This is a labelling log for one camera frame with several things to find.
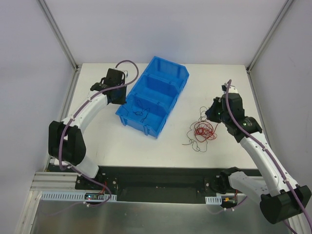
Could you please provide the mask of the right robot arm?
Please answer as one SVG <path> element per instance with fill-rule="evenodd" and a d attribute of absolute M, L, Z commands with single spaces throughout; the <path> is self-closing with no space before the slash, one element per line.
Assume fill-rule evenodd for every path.
<path fill-rule="evenodd" d="M 258 122 L 253 117 L 245 116 L 239 93 L 215 97 L 205 114 L 209 121 L 226 126 L 228 133 L 252 158 L 265 181 L 262 185 L 241 169 L 231 167 L 223 170 L 210 183 L 213 191 L 220 194 L 233 189 L 243 192 L 259 205 L 262 214 L 271 224 L 307 214 L 306 206 L 312 196 L 311 190 L 306 185 L 300 186 L 281 165 Z"/>

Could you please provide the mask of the blue plastic compartment bin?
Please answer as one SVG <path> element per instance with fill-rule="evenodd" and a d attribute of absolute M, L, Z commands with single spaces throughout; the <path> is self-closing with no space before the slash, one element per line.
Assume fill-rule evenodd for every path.
<path fill-rule="evenodd" d="M 184 65 L 153 57 L 116 115 L 124 126 L 158 138 L 188 78 Z"/>

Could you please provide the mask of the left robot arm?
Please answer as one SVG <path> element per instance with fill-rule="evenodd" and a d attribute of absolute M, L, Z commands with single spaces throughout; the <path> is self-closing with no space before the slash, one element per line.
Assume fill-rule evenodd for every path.
<path fill-rule="evenodd" d="M 91 86 L 87 98 L 75 112 L 62 121 L 49 125 L 48 153 L 59 163 L 71 165 L 87 176 L 86 184 L 93 190 L 103 184 L 99 166 L 87 156 L 83 133 L 100 110 L 108 104 L 125 103 L 127 72 L 110 68 L 106 77 Z"/>

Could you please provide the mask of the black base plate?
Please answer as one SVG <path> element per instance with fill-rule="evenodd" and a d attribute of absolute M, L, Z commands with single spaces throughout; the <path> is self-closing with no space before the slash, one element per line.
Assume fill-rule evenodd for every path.
<path fill-rule="evenodd" d="M 75 189 L 100 191 L 118 201 L 203 204 L 215 196 L 222 168 L 168 168 L 101 166 L 94 182 L 78 176 Z"/>

